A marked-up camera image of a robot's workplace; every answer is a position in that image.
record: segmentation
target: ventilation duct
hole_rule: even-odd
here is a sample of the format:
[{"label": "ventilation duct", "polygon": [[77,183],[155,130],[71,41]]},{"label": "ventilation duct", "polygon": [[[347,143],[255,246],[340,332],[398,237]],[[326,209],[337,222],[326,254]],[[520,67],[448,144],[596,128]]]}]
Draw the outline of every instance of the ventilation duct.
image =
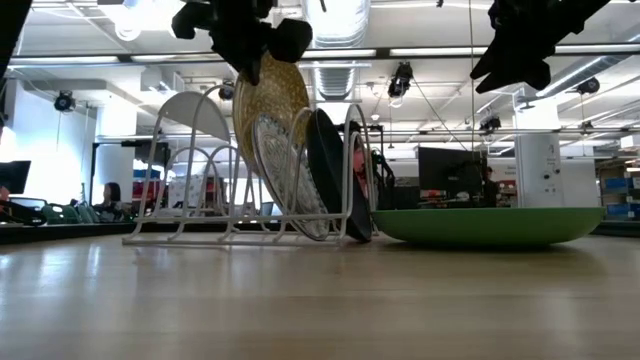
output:
[{"label": "ventilation duct", "polygon": [[[303,0],[302,11],[313,27],[312,46],[317,49],[360,47],[369,23],[371,0],[324,0],[326,12],[318,0]],[[344,100],[353,90],[354,62],[335,61],[344,68],[314,69],[313,80],[325,100]]]},{"label": "ventilation duct", "polygon": [[140,76],[140,91],[154,91],[172,96],[184,90],[184,79],[177,72],[168,74],[158,67],[149,67]]},{"label": "ventilation duct", "polygon": [[[635,43],[638,41],[640,41],[640,25],[633,27],[633,29],[627,31],[624,36],[616,38],[613,42]],[[611,67],[620,64],[631,56],[632,55],[607,55],[599,56],[595,59],[579,60],[573,65],[569,66],[567,69],[555,74],[551,78],[551,84],[544,90],[535,93],[535,96],[539,98],[551,97],[561,92],[567,91],[568,89],[578,86],[579,84],[610,69]],[[513,89],[513,91],[507,90],[506,92],[516,93],[518,92],[518,89],[522,89],[522,87],[507,89]],[[506,106],[511,102],[511,100],[511,97],[499,96],[499,98],[495,98],[492,101],[490,108],[496,111]]]}]

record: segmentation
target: white column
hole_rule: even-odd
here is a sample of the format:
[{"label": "white column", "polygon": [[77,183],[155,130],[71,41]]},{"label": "white column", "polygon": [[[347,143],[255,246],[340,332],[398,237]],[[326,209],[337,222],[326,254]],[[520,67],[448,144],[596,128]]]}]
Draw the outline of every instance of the white column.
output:
[{"label": "white column", "polygon": [[[114,101],[98,109],[96,135],[118,136],[136,133],[137,109],[124,101]],[[96,152],[96,173],[93,179],[92,203],[103,201],[104,184],[120,185],[122,201],[131,202],[133,193],[134,148],[101,145]]]},{"label": "white column", "polygon": [[[560,127],[554,98],[516,106],[517,129]],[[562,166],[558,134],[519,135],[515,140],[519,207],[563,207]]]},{"label": "white column", "polygon": [[90,178],[92,111],[87,116],[86,108],[78,106],[60,114],[51,98],[26,91],[17,80],[9,81],[6,91],[10,130],[5,129],[0,161],[31,161],[24,196],[59,204],[80,199],[82,184]]}]

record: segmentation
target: ceiling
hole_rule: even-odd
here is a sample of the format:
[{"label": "ceiling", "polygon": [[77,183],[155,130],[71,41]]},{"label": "ceiling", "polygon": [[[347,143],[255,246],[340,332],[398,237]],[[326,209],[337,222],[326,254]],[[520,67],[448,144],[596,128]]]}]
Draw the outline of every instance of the ceiling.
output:
[{"label": "ceiling", "polygon": [[[166,0],[181,4],[179,0]],[[493,38],[493,30],[489,25],[486,9],[491,1],[472,0],[472,10],[468,9],[468,1],[445,0],[443,8],[433,6],[435,1],[372,1],[369,27],[363,47],[415,47],[415,46],[455,46],[455,45],[487,45]],[[91,0],[74,1],[69,5],[62,0],[34,0],[34,11],[30,13],[24,29],[21,46],[16,55],[81,55],[105,53],[163,53],[178,51],[207,51],[211,40],[205,32],[198,32],[191,41],[173,38],[168,31],[143,31],[133,41],[122,41],[115,33],[113,21],[105,19]],[[280,7],[274,9],[270,20],[277,23],[282,16],[299,16],[299,1],[287,0],[279,2]],[[469,17],[473,24],[469,27]],[[563,43],[594,44],[615,43],[629,40],[640,25],[640,4],[627,1],[612,1],[603,10],[593,16],[586,24],[585,30],[578,35],[570,35]],[[578,69],[597,57],[552,57],[547,60],[551,73],[559,74]],[[370,66],[357,70],[354,94],[368,117],[374,113],[380,116],[379,123],[385,129],[393,129],[391,138],[396,146],[394,151],[405,152],[416,146],[415,142],[448,143],[448,136],[409,136],[399,131],[416,129],[443,129],[442,122],[450,129],[467,128],[467,122],[480,120],[485,112],[472,116],[486,104],[499,97],[492,106],[494,114],[502,120],[503,128],[510,128],[513,116],[513,105],[510,93],[520,85],[500,89],[487,94],[475,94],[475,83],[469,81],[472,68],[470,59],[428,59],[412,60],[414,77],[419,88],[412,86],[405,95],[400,108],[389,107],[386,95],[386,84],[397,67],[396,60],[363,61]],[[220,83],[223,79],[233,79],[234,72],[224,63],[200,65],[166,65],[161,66],[163,72],[178,72],[187,83],[187,89],[201,91],[201,88]],[[68,67],[46,69],[22,69],[12,76],[36,80],[51,79],[104,79],[120,89],[131,93],[145,104],[151,104],[151,111],[142,112],[139,117],[139,131],[152,126],[155,122],[153,108],[158,108],[163,97],[150,91],[141,91],[140,74],[145,66],[125,67]],[[301,72],[312,93],[310,71]],[[559,113],[564,126],[577,126],[576,122],[607,112],[613,112],[634,101],[640,100],[640,58],[632,56],[621,63],[597,75],[601,82],[601,90],[595,95],[586,95],[581,99],[575,93],[559,96]],[[223,102],[213,97],[226,116],[230,116],[231,102]],[[640,108],[620,115],[612,116],[600,126],[631,126],[638,121]],[[165,133],[182,132],[186,129],[173,123],[166,123]],[[620,134],[601,136],[598,141],[619,138]],[[461,141],[471,141],[471,137],[462,136]],[[562,135],[562,140],[573,141],[580,135]]]}]

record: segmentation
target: ceiling pipe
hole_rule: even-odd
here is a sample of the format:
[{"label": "ceiling pipe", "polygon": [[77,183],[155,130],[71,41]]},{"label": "ceiling pipe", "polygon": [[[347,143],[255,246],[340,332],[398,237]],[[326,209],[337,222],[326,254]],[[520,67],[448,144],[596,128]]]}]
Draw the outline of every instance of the ceiling pipe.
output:
[{"label": "ceiling pipe", "polygon": [[395,130],[393,134],[397,135],[419,135],[419,136],[487,136],[487,135],[540,135],[540,134],[566,134],[566,135],[583,135],[583,134],[598,134],[598,133],[616,133],[616,134],[631,134],[640,133],[640,127],[627,128],[613,128],[613,127],[595,127],[588,129],[572,128],[572,129],[497,129],[491,132],[472,131],[472,130]]},{"label": "ceiling pipe", "polygon": [[[623,127],[622,129],[629,129],[633,125],[638,124],[638,123],[640,123],[640,120],[634,121],[634,122],[630,123],[629,125]],[[572,142],[569,142],[569,143],[562,144],[562,145],[560,145],[560,147],[570,146],[570,145],[573,145],[575,143],[579,143],[579,142],[582,142],[582,141],[593,140],[593,139],[596,139],[596,138],[599,138],[599,137],[602,137],[602,136],[605,136],[605,135],[609,135],[609,134],[610,133],[606,133],[606,132],[605,133],[599,133],[599,134],[591,134],[591,135],[585,137],[584,139],[580,139],[580,140],[576,140],[576,141],[572,141]]]},{"label": "ceiling pipe", "polygon": [[603,117],[602,119],[598,119],[596,121],[592,121],[591,125],[601,124],[601,123],[606,122],[606,121],[611,121],[611,120],[613,120],[613,118],[615,118],[615,117],[617,117],[619,115],[633,114],[633,113],[636,113],[638,111],[640,111],[640,104],[637,104],[637,105],[634,105],[634,106],[630,106],[630,107],[628,107],[626,109],[623,109],[623,110],[620,110],[620,111],[616,111],[616,112],[614,112],[612,114],[609,114],[609,115]]},{"label": "ceiling pipe", "polygon": [[[324,0],[324,3],[326,12],[318,0],[302,0],[302,12],[313,27],[313,47],[360,47],[369,24],[371,0]],[[313,69],[313,81],[325,100],[344,100],[353,91],[356,73],[356,68]]]},{"label": "ceiling pipe", "polygon": [[636,110],[638,108],[640,108],[640,100],[632,101],[617,109],[607,110],[599,114],[589,116],[588,118],[573,122],[569,125],[565,125],[562,128],[566,129],[589,121],[591,122],[591,125],[599,124],[604,120],[612,119],[618,115],[626,114],[629,111]]}]

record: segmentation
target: white wire dish rack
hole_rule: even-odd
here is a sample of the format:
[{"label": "white wire dish rack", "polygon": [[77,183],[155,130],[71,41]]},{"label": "white wire dish rack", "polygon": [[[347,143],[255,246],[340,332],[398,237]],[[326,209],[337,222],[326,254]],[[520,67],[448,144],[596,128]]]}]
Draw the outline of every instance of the white wire dish rack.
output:
[{"label": "white wire dish rack", "polygon": [[[140,204],[140,214],[138,218],[135,220],[137,225],[133,233],[126,236],[122,240],[123,245],[203,245],[203,246],[228,246],[228,245],[242,245],[242,246],[338,246],[341,245],[346,237],[346,226],[338,226],[337,224],[346,224],[347,219],[351,216],[353,210],[353,157],[354,157],[354,147],[356,141],[359,141],[360,144],[365,144],[365,154],[367,154],[367,150],[370,149],[369,143],[369,133],[367,130],[367,122],[362,113],[362,109],[358,105],[351,105],[349,110],[347,111],[347,118],[345,120],[345,141],[343,141],[343,171],[342,171],[342,209],[340,213],[330,213],[330,214],[293,214],[293,210],[291,208],[295,207],[296,196],[297,196],[297,184],[300,175],[300,165],[301,165],[301,154],[304,153],[304,148],[297,149],[295,152],[295,158],[291,158],[291,152],[288,151],[286,155],[286,164],[291,164],[291,161],[295,161],[297,163],[295,174],[290,174],[290,176],[285,177],[285,189],[289,181],[292,184],[296,185],[293,187],[292,191],[292,199],[288,199],[288,191],[284,192],[283,204],[281,205],[282,215],[274,215],[274,216],[258,216],[258,215],[246,215],[246,214],[236,214],[236,206],[229,206],[228,212],[222,204],[222,194],[217,196],[218,201],[213,205],[213,208],[204,208],[204,194],[206,193],[207,182],[202,182],[202,189],[198,196],[198,201],[195,209],[188,207],[188,199],[189,199],[189,185],[192,180],[191,170],[193,165],[193,159],[195,152],[199,152],[203,154],[207,158],[207,164],[204,170],[204,174],[209,174],[211,170],[214,172],[214,188],[216,191],[222,191],[222,186],[219,186],[217,182],[220,179],[220,174],[216,165],[213,161],[215,156],[220,153],[220,151],[228,150],[229,151],[229,187],[230,187],[230,201],[233,201],[236,197],[236,191],[238,188],[238,174],[240,168],[240,161],[244,160],[240,155],[240,152],[235,146],[232,145],[223,145],[215,148],[211,153],[207,153],[203,148],[196,146],[196,127],[198,122],[198,115],[200,113],[201,107],[209,96],[215,90],[220,88],[229,88],[226,85],[217,85],[209,90],[207,90],[201,97],[198,105],[195,108],[195,112],[193,115],[193,123],[192,123],[192,131],[191,131],[191,141],[189,147],[183,147],[178,149],[170,158],[169,163],[167,165],[167,171],[165,171],[165,178],[161,182],[160,191],[158,192],[161,196],[164,194],[164,188],[167,183],[167,174],[168,170],[172,168],[176,158],[179,154],[188,151],[189,158],[187,164],[187,172],[186,172],[186,186],[184,191],[184,201],[183,208],[179,210],[178,214],[169,214],[167,212],[161,211],[161,203],[160,199],[156,201],[155,208],[149,216],[144,216],[145,205],[146,205],[146,197],[142,197],[142,201]],[[153,140],[151,142],[150,155],[155,153],[156,145],[158,142],[159,130],[160,130],[160,122],[163,119],[163,114],[165,114],[165,109],[163,107],[159,111],[158,119],[156,120],[154,132],[153,132]],[[305,116],[309,116],[311,114],[311,109],[304,108],[302,109],[298,115],[296,116],[291,129],[288,132],[288,142],[289,148],[294,145],[293,134],[296,133],[296,128],[302,124],[301,119],[304,119]],[[359,117],[364,129],[364,139],[361,134],[358,132],[353,132],[349,136],[349,125],[350,120],[352,119],[352,114],[356,117]],[[369,207],[370,209],[375,209],[375,200],[373,196],[373,168],[371,163],[371,157],[365,156],[365,172],[367,179],[367,191],[368,191],[368,199],[369,199]],[[151,175],[151,164],[149,164],[146,172],[143,194],[147,194],[149,190],[149,182]],[[249,194],[251,194],[252,201],[249,201]],[[252,214],[255,214],[255,191],[253,188],[252,174],[251,171],[248,173],[247,178],[247,186],[245,188],[244,193],[244,202],[242,209],[245,206],[248,206],[253,211]],[[207,212],[217,212],[222,214],[222,216],[203,216],[203,213]],[[287,225],[292,221],[298,220],[329,220],[332,224],[332,231],[326,236],[324,240],[326,241],[312,241],[306,238],[304,235],[295,230],[295,233],[285,231]],[[280,229],[279,231],[269,230],[265,224],[273,221],[280,221]],[[237,227],[235,227],[238,223],[250,223],[254,222],[260,225],[260,231],[241,231]],[[178,229],[175,233],[169,235],[165,240],[154,239],[145,239],[145,234],[141,233],[142,226],[146,223],[177,223]],[[226,231],[222,233],[215,240],[186,240],[181,239],[181,235],[185,230],[185,225],[187,224],[212,224],[212,223],[222,223],[226,224]],[[254,236],[251,239],[259,239],[259,240],[246,240],[244,236],[236,236],[238,234],[252,234]],[[289,235],[295,235],[295,241],[291,241],[291,237]]]}]

